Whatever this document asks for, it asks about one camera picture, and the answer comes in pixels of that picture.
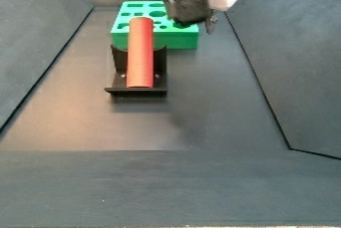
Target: black stand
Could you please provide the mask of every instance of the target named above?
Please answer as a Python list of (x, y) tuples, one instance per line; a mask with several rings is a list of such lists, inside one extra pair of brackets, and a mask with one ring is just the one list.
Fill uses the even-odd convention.
[(112, 46), (112, 56), (116, 73), (114, 76), (112, 86), (104, 90), (112, 95), (164, 95), (167, 93), (167, 47), (155, 50), (154, 53), (154, 75), (155, 85), (152, 88), (127, 88), (127, 65), (128, 51)]

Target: black surface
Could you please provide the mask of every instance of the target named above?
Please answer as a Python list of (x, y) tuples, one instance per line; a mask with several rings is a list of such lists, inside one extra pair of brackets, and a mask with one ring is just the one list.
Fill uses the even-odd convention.
[(290, 151), (0, 153), (3, 227), (340, 226), (341, 162)]
[(341, 157), (341, 0), (239, 0), (227, 12), (291, 148)]
[(91, 10), (84, 0), (0, 0), (0, 128)]
[(222, 13), (196, 50), (168, 51), (167, 97), (112, 99), (103, 88), (115, 73), (116, 13), (91, 14), (0, 135), (0, 150), (286, 149)]

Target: hole in green block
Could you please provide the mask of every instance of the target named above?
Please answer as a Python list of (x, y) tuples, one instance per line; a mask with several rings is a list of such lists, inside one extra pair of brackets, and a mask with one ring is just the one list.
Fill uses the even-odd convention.
[(180, 24), (178, 24), (178, 23), (172, 23), (172, 26), (175, 27), (175, 28), (178, 28), (178, 29), (186, 29), (188, 26), (183, 26), (183, 25), (180, 25)]
[(123, 28), (127, 27), (127, 26), (130, 26), (128, 23), (122, 23), (122, 24), (119, 24), (118, 29), (123, 29)]
[(154, 11), (150, 13), (151, 17), (163, 17), (167, 13), (164, 11)]
[(142, 8), (144, 6), (144, 4), (138, 4), (138, 3), (134, 3), (134, 4), (128, 4), (128, 8)]
[(164, 7), (166, 5), (163, 3), (152, 3), (150, 4), (150, 7), (152, 8), (160, 8), (160, 7)]

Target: green foam block with holes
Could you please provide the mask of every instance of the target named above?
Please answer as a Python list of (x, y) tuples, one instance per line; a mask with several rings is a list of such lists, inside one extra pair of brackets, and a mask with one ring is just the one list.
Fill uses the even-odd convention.
[(162, 1), (127, 1), (123, 3), (114, 23), (111, 35), (115, 47), (128, 48), (130, 21), (135, 17), (148, 17), (155, 22), (155, 49), (196, 49), (198, 27), (182, 27), (168, 19)]

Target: red cylinder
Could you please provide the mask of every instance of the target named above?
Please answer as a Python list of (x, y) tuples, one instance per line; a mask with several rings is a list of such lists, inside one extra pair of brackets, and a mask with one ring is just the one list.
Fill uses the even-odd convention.
[(154, 86), (154, 20), (134, 18), (130, 22), (127, 88)]

